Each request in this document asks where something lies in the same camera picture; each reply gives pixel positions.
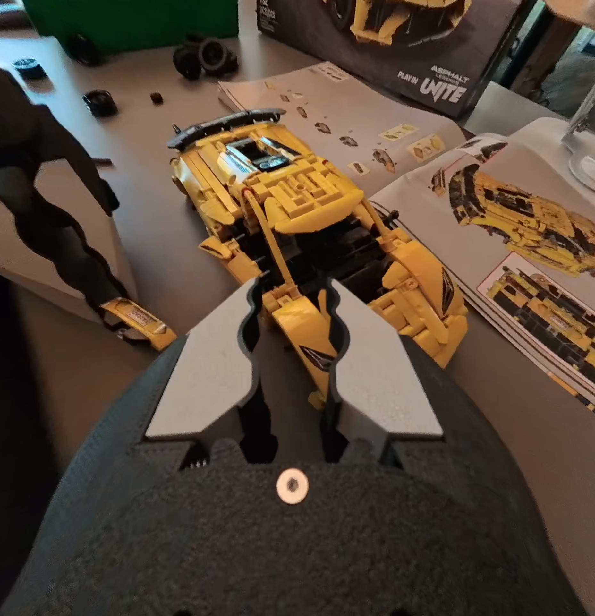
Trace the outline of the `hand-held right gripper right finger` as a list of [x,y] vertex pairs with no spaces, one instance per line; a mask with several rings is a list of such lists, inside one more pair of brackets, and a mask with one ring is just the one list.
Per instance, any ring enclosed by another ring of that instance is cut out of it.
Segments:
[[321,418],[324,458],[337,463],[365,440],[377,461],[396,441],[440,442],[443,428],[401,335],[336,279],[326,281],[329,368]]

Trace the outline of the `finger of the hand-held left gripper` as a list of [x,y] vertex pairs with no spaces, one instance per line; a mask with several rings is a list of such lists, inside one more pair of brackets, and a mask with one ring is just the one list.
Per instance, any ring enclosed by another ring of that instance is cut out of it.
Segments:
[[41,164],[18,235],[36,259],[28,258],[18,284],[35,295],[63,309],[139,299],[112,214],[65,159]]
[[[124,285],[128,295],[138,301],[131,266],[113,218],[98,206],[93,206],[92,198],[86,198],[84,202],[84,214],[79,224],[87,244],[104,257],[111,273]],[[0,275],[65,311],[95,323],[100,322],[84,295],[58,276],[54,264],[24,244],[17,234],[13,214],[1,200]]]

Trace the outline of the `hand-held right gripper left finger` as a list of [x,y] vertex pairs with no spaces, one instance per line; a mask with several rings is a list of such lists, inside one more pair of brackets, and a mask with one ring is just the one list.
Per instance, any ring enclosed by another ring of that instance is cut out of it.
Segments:
[[146,430],[151,441],[192,441],[206,453],[220,439],[239,444],[250,463],[278,451],[260,369],[262,278],[240,286],[186,337]]

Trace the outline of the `yellow and black brick assembly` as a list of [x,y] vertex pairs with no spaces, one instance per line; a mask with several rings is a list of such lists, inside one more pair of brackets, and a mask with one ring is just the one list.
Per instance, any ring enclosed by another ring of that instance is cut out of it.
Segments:
[[163,351],[178,336],[162,320],[125,297],[116,297],[98,306],[103,325],[124,342],[143,344]]

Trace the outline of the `yellow toy brick car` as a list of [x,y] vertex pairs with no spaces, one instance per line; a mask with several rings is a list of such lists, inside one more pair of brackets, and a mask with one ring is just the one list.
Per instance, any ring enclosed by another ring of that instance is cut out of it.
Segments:
[[446,368],[468,330],[457,283],[423,244],[392,228],[332,162],[280,124],[282,109],[194,124],[167,147],[172,181],[208,230],[200,249],[240,285],[263,276],[262,318],[278,327],[314,381],[322,408],[337,352],[321,294],[341,282],[397,333]]

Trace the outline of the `grey desk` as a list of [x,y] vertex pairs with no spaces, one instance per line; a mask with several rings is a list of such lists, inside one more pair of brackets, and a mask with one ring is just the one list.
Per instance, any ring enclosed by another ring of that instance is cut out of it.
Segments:
[[[124,54],[98,68],[73,63],[52,38],[0,33],[0,66],[32,57],[51,84],[31,86],[92,157],[110,158],[103,175],[120,207],[116,227],[140,304],[186,333],[236,288],[199,250],[206,235],[170,179],[172,125],[221,116],[215,82],[182,81],[172,50]],[[96,119],[82,97],[103,89],[118,114]],[[149,94],[160,92],[163,105]],[[152,362],[91,321],[16,288],[42,408],[62,474],[109,405]],[[447,373],[474,401],[522,470],[564,572],[595,615],[595,413],[516,350],[477,311]]]

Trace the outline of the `black spoked toy wheel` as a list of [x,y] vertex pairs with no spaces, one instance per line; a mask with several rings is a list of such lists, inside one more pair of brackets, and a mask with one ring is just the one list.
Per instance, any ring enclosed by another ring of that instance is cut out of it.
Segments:
[[12,62],[12,66],[25,81],[44,81],[47,79],[45,69],[35,58],[17,59]]

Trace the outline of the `black toy wheel rim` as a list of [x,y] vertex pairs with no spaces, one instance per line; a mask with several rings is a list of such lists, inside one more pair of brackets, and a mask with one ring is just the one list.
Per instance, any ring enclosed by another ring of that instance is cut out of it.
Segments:
[[109,91],[90,90],[82,97],[87,109],[96,119],[111,118],[119,112],[117,104]]

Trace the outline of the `green plastic bin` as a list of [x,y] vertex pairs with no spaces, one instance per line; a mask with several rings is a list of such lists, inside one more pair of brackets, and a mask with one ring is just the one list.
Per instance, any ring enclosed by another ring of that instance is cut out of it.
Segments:
[[77,36],[102,56],[177,45],[186,35],[235,38],[238,1],[24,1],[41,36],[75,57]]

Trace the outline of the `open instruction booklet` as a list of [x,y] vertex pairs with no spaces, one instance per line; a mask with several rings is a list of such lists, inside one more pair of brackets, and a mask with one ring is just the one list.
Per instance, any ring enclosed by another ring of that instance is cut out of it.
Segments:
[[467,300],[595,412],[595,193],[563,159],[510,136],[465,139],[335,65],[221,82],[232,110],[282,108],[281,122],[424,244]]

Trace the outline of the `model car set box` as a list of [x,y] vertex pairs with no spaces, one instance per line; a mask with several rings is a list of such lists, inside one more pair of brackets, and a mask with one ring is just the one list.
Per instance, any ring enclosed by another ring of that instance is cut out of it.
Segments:
[[452,119],[471,110],[534,1],[257,1],[259,31]]

